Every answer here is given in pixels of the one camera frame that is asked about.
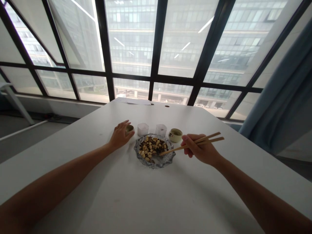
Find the small glass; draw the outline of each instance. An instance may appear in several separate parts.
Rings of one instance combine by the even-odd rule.
[[[166,136],[167,127],[164,124],[157,124],[156,125],[156,135],[161,135],[162,137]]]
[[[149,133],[149,126],[146,123],[140,123],[137,125],[137,134],[139,136],[146,135]]]

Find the forearm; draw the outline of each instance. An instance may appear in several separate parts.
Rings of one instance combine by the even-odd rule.
[[[222,158],[215,168],[227,179],[266,233],[305,233],[312,222]]]
[[[114,149],[109,145],[84,154],[40,177],[0,206],[0,214],[32,226],[68,194]]]

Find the clear glass bowl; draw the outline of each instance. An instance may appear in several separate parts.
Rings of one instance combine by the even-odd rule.
[[[173,157],[176,155],[176,153],[174,151],[171,153],[165,154],[163,157],[161,157],[159,155],[153,155],[151,159],[154,160],[155,163],[148,162],[144,158],[142,158],[142,156],[139,154],[139,151],[140,151],[139,146],[146,139],[146,136],[157,137],[157,138],[163,140],[164,142],[166,142],[169,150],[172,150],[174,148],[173,144],[167,138],[165,138],[163,136],[156,135],[153,133],[143,135],[139,139],[136,140],[136,145],[134,147],[134,150],[136,151],[136,155],[137,155],[137,158],[139,159],[139,161],[143,165],[148,166],[149,168],[152,168],[152,169],[164,168],[165,166],[171,164]]]

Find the window frame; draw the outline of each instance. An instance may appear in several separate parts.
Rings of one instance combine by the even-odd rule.
[[[214,20],[211,23],[210,30],[208,32],[207,38],[204,43],[204,47],[202,49],[200,59],[198,61],[195,74],[193,78],[184,78],[184,77],[176,77],[176,76],[168,76],[168,75],[158,75],[158,68],[160,63],[160,55],[161,55],[161,48],[162,48],[162,42],[163,42],[163,33],[164,33],[164,25],[165,25],[165,18],[166,18],[166,11],[167,11],[167,3],[168,0],[158,0],[157,5],[157,12],[156,12],[156,27],[155,27],[155,37],[154,37],[154,45],[153,45],[153,54],[152,54],[152,63],[151,63],[151,75],[150,76],[139,76],[139,75],[127,75],[127,74],[120,74],[120,73],[113,73],[112,72],[112,63],[111,63],[111,53],[109,48],[109,36],[108,36],[108,26],[107,26],[107,20],[106,20],[106,14],[109,16],[113,14],[112,12],[106,12],[105,10],[105,2],[104,0],[95,1],[96,3],[96,10],[97,10],[97,19],[98,19],[98,25],[99,25],[99,32],[100,32],[100,40],[102,44],[102,52],[103,52],[103,58],[104,58],[104,66],[105,66],[105,72],[103,71],[90,71],[90,70],[80,70],[80,69],[72,69],[68,65],[68,61],[65,56],[65,52],[60,40],[60,36],[58,34],[51,9],[48,3],[48,0],[42,0],[42,3],[45,8],[45,12],[48,16],[50,26],[52,28],[53,34],[55,36],[57,45],[59,47],[60,53],[62,55],[62,59],[64,61],[65,68],[60,67],[44,67],[44,66],[37,66],[34,65],[12,23],[12,21],[9,18],[9,15],[7,14],[5,10],[5,4],[10,4],[12,8],[15,10],[19,18],[23,21],[23,23],[27,26],[27,28],[30,30],[30,32],[34,35],[34,37],[39,41],[40,45],[45,49],[45,46],[41,44],[41,41],[39,38],[37,38],[37,35],[34,33],[34,31],[31,29],[31,27],[27,24],[27,22],[24,20],[23,16],[18,12],[18,10],[14,7],[14,4],[7,0],[4,4],[0,3],[0,17],[7,28],[10,36],[12,37],[12,40],[14,44],[16,45],[17,49],[19,50],[22,58],[25,61],[25,64],[19,64],[19,63],[10,63],[10,62],[2,62],[0,61],[0,66],[9,66],[9,67],[19,67],[19,68],[27,68],[31,72],[32,76],[34,77],[35,82],[37,83],[40,91],[42,92],[44,97],[49,98],[55,98],[55,99],[62,99],[62,100],[70,100],[70,101],[79,101],[79,102],[86,102],[86,103],[96,103],[100,105],[104,105],[103,103],[99,102],[91,102],[91,101],[84,101],[81,100],[79,97],[79,93],[77,91],[77,87],[75,84],[75,81],[73,79],[72,74],[82,74],[82,75],[91,75],[91,76],[102,76],[106,77],[107,81],[107,87],[109,92],[109,98],[110,101],[114,100],[115,93],[114,93],[114,84],[113,84],[113,78],[121,78],[121,79],[131,79],[131,80],[138,80],[138,81],[149,81],[149,97],[148,99],[152,100],[153,95],[153,88],[154,83],[167,83],[167,84],[177,84],[177,85],[189,85],[192,86],[192,92],[188,101],[188,106],[193,106],[197,96],[199,94],[199,91],[202,87],[206,88],[215,88],[215,89],[224,89],[224,90],[232,90],[232,91],[240,91],[241,94],[237,98],[237,100],[232,105],[231,109],[229,110],[228,114],[225,118],[220,118],[222,120],[231,120],[231,121],[237,121],[237,122],[243,122],[242,120],[235,120],[231,119],[232,114],[236,111],[237,107],[240,105],[240,103],[243,101],[245,96],[249,93],[261,93],[262,88],[255,88],[253,87],[256,80],[260,77],[261,73],[265,69],[265,67],[268,65],[274,54],[277,52],[281,44],[284,42],[286,37],[289,35],[293,27],[296,25],[298,20],[301,18],[305,10],[308,8],[310,1],[309,0],[302,0],[301,4],[295,11],[295,13],[292,15],[291,19],[283,29],[282,33],[279,35],[275,43],[273,44],[272,48],[269,50],[268,54],[263,59],[262,63],[248,82],[246,86],[236,86],[236,85],[225,85],[225,84],[214,84],[214,83],[204,83],[204,79],[206,76],[206,73],[208,71],[209,65],[212,61],[212,58],[214,56],[214,53],[216,51],[216,48],[219,44],[221,35],[223,33],[223,30],[225,29],[226,23],[229,19],[229,16],[232,12],[233,6],[235,1],[232,0],[220,0],[218,2]],[[57,72],[65,72],[68,74],[71,85],[73,87],[76,100],[73,99],[66,99],[66,98],[59,98],[59,97],[50,97],[47,94],[46,88],[43,85],[40,77],[36,73],[36,70],[46,70],[46,71],[57,71]],[[6,82],[10,82],[7,76],[4,74],[4,72],[0,69],[0,75],[4,78]],[[17,94],[24,94],[17,92],[14,88],[12,88],[13,91]]]

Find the paper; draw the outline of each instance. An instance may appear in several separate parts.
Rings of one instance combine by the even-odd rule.
[[[124,97],[118,97],[114,99],[113,101],[116,102],[123,102],[128,104],[138,104],[138,105],[150,105],[149,100],[141,100],[141,99],[132,99],[132,98],[124,98]]]

